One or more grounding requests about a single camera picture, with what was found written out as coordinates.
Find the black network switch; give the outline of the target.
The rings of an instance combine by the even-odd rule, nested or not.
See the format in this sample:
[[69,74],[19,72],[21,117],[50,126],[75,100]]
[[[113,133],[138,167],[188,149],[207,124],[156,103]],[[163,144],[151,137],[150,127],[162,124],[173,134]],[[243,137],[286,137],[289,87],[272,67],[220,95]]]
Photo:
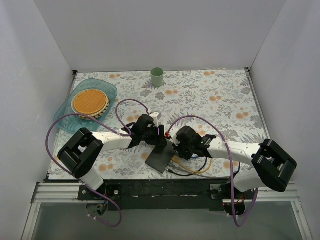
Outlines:
[[173,149],[173,143],[168,140],[166,142],[166,146],[156,146],[145,161],[149,167],[160,174],[163,174],[166,171],[167,166],[176,153]]

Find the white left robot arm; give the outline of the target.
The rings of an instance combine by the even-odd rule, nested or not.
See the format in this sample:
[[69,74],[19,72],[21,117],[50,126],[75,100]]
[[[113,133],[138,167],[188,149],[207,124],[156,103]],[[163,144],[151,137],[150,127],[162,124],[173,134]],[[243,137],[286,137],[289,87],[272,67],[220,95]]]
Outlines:
[[71,172],[89,187],[89,194],[95,200],[106,196],[104,180],[93,168],[101,152],[117,149],[131,149],[145,142],[152,146],[166,146],[164,126],[160,124],[162,114],[154,112],[142,114],[137,122],[127,125],[119,133],[91,132],[83,127],[58,152],[58,159]]

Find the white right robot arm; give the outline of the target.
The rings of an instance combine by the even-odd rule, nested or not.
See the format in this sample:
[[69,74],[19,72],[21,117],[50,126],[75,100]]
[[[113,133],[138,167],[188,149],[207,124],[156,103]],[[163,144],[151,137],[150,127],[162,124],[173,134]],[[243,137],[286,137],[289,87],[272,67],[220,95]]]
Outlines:
[[265,139],[262,143],[226,142],[220,136],[200,136],[190,126],[173,128],[170,137],[173,148],[185,160],[197,155],[210,159],[232,159],[249,165],[249,170],[237,173],[233,182],[226,186],[227,195],[232,199],[239,198],[248,190],[263,187],[284,192],[298,166],[297,162],[271,139]]

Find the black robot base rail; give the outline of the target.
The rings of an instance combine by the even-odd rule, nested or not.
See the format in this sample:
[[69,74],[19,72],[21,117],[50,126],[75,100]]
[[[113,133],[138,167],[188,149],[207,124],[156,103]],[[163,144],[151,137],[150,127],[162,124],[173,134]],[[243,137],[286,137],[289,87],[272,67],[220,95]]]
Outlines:
[[231,198],[227,179],[110,179],[98,193],[81,185],[79,201],[103,201],[102,195],[116,202],[122,210],[184,210],[222,211],[223,201]]

